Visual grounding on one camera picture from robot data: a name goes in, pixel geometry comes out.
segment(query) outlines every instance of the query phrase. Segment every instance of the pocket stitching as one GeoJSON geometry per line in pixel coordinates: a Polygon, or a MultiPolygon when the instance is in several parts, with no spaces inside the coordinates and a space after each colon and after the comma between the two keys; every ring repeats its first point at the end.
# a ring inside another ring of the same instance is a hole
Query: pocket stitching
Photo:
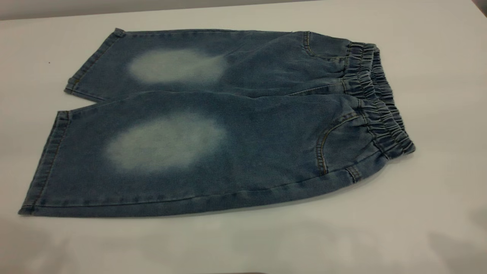
{"type": "Polygon", "coordinates": [[[328,173],[328,170],[327,170],[327,167],[326,167],[326,161],[325,161],[325,156],[324,156],[324,153],[323,153],[323,147],[325,145],[325,142],[326,142],[326,139],[328,137],[328,135],[334,131],[335,129],[337,129],[338,127],[342,126],[343,124],[351,121],[351,120],[354,120],[358,117],[361,117],[358,113],[356,113],[355,111],[354,112],[350,112],[348,114],[345,114],[343,116],[341,116],[340,118],[338,118],[336,121],[340,121],[338,123],[336,123],[332,128],[330,128],[329,130],[327,130],[324,134],[323,134],[323,138],[319,138],[318,141],[317,141],[317,145],[316,145],[316,154],[317,154],[317,160],[318,160],[318,167],[319,167],[319,171],[320,171],[320,176],[322,175],[325,175],[328,173]]]}

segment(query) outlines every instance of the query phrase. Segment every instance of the front pocket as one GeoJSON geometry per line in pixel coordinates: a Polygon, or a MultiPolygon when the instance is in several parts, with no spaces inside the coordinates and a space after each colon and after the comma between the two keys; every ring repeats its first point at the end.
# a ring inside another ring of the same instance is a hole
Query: front pocket
{"type": "Polygon", "coordinates": [[[318,140],[318,165],[321,173],[327,174],[352,166],[376,151],[365,120],[352,112],[337,119],[318,140]]]}

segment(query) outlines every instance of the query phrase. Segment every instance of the elastic waistband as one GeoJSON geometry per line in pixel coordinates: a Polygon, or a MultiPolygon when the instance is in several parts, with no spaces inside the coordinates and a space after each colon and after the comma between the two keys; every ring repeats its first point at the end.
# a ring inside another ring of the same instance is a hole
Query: elastic waistband
{"type": "Polygon", "coordinates": [[[394,104],[393,92],[374,44],[351,42],[345,63],[345,93],[361,99],[362,114],[376,146],[389,159],[415,151],[394,104]]]}

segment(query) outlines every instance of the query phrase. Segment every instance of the shorts leg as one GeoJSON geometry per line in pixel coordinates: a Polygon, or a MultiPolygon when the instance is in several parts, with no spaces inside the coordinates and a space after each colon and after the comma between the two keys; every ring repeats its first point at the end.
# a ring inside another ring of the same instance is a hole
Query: shorts leg
{"type": "Polygon", "coordinates": [[[142,92],[59,112],[23,215],[156,216],[308,198],[414,145],[350,95],[142,92]]]}
{"type": "Polygon", "coordinates": [[[317,58],[306,39],[306,32],[116,29],[65,92],[96,102],[151,90],[253,98],[342,93],[350,41],[326,37],[329,56],[317,58]]]}

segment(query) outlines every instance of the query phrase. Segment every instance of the seam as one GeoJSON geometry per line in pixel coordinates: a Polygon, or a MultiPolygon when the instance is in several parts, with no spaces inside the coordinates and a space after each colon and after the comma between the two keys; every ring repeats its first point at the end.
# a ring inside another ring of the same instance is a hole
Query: seam
{"type": "Polygon", "coordinates": [[[314,53],[313,50],[311,49],[310,42],[309,42],[310,36],[311,36],[311,32],[310,31],[303,32],[303,45],[304,45],[304,49],[306,50],[306,52],[309,55],[317,57],[318,55],[316,53],[314,53]]]}
{"type": "Polygon", "coordinates": [[[354,183],[357,183],[358,181],[362,180],[362,176],[360,175],[360,172],[354,166],[349,166],[345,168],[345,170],[350,173],[350,175],[354,179],[354,183]]]}
{"type": "Polygon", "coordinates": [[[316,87],[316,88],[305,89],[305,90],[301,90],[301,91],[297,91],[297,92],[294,92],[294,93],[287,94],[286,96],[295,96],[295,95],[298,95],[300,93],[304,93],[304,92],[307,92],[307,91],[312,91],[312,90],[316,90],[316,89],[320,89],[320,88],[325,88],[325,87],[329,87],[329,86],[335,86],[335,85],[340,85],[340,83],[328,84],[328,85],[324,85],[324,86],[320,86],[320,87],[316,87]]]}
{"type": "Polygon", "coordinates": [[[352,172],[349,170],[349,168],[347,167],[347,168],[345,168],[345,170],[348,172],[348,174],[350,174],[350,177],[352,177],[352,180],[354,181],[354,184],[356,184],[357,183],[357,180],[355,180],[355,177],[352,174],[352,172]]]}
{"type": "Polygon", "coordinates": [[[187,30],[156,30],[156,31],[127,31],[125,32],[128,36],[137,37],[137,36],[147,36],[147,35],[163,35],[163,34],[172,34],[172,33],[199,33],[199,32],[265,32],[259,30],[211,30],[211,29],[187,29],[187,30]]]}
{"type": "Polygon", "coordinates": [[[82,94],[82,95],[84,95],[86,97],[91,97],[91,98],[94,98],[94,99],[98,99],[100,101],[105,101],[106,100],[106,98],[101,98],[101,97],[97,97],[97,96],[91,95],[90,93],[81,92],[81,91],[84,91],[84,90],[81,90],[81,89],[80,89],[80,91],[77,91],[77,90],[74,90],[74,89],[70,89],[70,88],[65,88],[65,89],[71,91],[71,94],[72,95],[76,95],[76,94],[73,94],[73,93],[77,93],[77,94],[82,94]]]}
{"type": "Polygon", "coordinates": [[[336,128],[338,128],[338,127],[340,127],[341,125],[345,124],[346,122],[349,122],[349,121],[351,121],[351,120],[353,120],[353,119],[356,119],[356,118],[360,117],[360,115],[359,115],[359,114],[357,114],[356,112],[351,112],[351,113],[348,113],[348,114],[343,115],[343,116],[342,116],[342,117],[340,117],[340,118],[346,117],[346,116],[348,116],[348,115],[352,115],[352,116],[351,116],[351,117],[346,118],[345,120],[343,120],[343,121],[342,121],[342,122],[340,122],[339,124],[337,124],[337,125],[335,125],[334,127],[332,127],[330,130],[328,130],[328,131],[325,133],[325,135],[323,136],[323,139],[322,139],[322,141],[321,141],[321,144],[320,144],[320,143],[318,143],[318,145],[317,145],[317,151],[318,151],[318,152],[317,152],[317,154],[318,154],[318,156],[319,156],[319,158],[318,158],[318,163],[321,163],[321,167],[320,167],[320,168],[323,168],[323,174],[327,174],[327,173],[328,173],[328,170],[327,170],[327,168],[326,168],[325,157],[324,157],[324,153],[323,153],[323,147],[324,147],[324,145],[325,145],[325,141],[326,141],[326,139],[327,139],[328,135],[329,135],[329,134],[330,134],[332,131],[334,131],[336,128]]]}
{"type": "Polygon", "coordinates": [[[59,148],[61,147],[61,143],[63,142],[64,140],[64,137],[66,137],[66,131],[69,127],[69,125],[71,124],[71,120],[69,119],[70,116],[69,116],[69,113],[67,113],[67,118],[68,118],[68,124],[64,127],[64,131],[62,133],[62,137],[61,139],[59,140],[59,144],[57,144],[57,147],[56,147],[56,152],[54,153],[54,156],[53,156],[53,160],[51,162],[51,166],[49,167],[49,175],[47,176],[45,182],[44,182],[44,185],[42,186],[42,189],[40,190],[39,192],[39,195],[36,197],[36,199],[34,200],[34,202],[32,202],[32,206],[36,206],[37,202],[39,201],[39,199],[41,198],[41,196],[44,194],[44,190],[46,189],[46,186],[49,182],[49,179],[51,178],[51,173],[52,173],[52,170],[53,170],[53,166],[54,166],[54,162],[56,161],[56,157],[57,157],[57,154],[59,153],[59,148]]]}
{"type": "Polygon", "coordinates": [[[85,77],[85,75],[88,73],[88,71],[91,69],[91,67],[100,60],[100,58],[105,55],[105,53],[120,39],[121,37],[116,36],[116,39],[113,40],[113,42],[108,46],[93,62],[91,62],[90,66],[86,68],[85,72],[78,78],[75,78],[75,82],[73,83],[73,88],[75,88],[78,83],[85,77]]]}
{"type": "Polygon", "coordinates": [[[345,56],[345,68],[343,69],[343,77],[340,79],[341,80],[341,84],[343,86],[343,93],[344,94],[347,94],[347,88],[345,87],[345,76],[347,75],[347,69],[348,69],[348,66],[349,66],[349,56],[350,56],[350,45],[352,45],[352,42],[348,43],[348,46],[347,46],[347,55],[345,56]]]}

